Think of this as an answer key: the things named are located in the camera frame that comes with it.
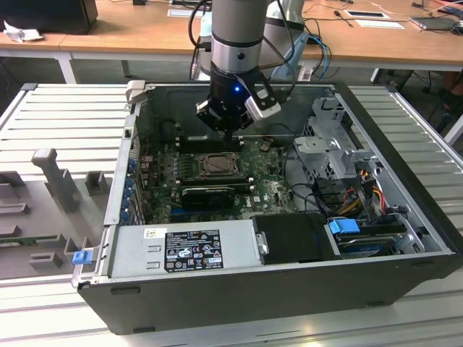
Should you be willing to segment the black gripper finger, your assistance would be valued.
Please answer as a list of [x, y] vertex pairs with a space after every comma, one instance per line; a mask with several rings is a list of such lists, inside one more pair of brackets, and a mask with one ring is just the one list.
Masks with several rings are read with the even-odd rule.
[[229, 141], [229, 128], [225, 116], [217, 114], [207, 100], [196, 104], [196, 116], [215, 132], [222, 133], [225, 141]]
[[246, 108], [233, 108], [228, 114], [228, 141], [232, 141], [233, 134], [246, 129], [253, 123]]

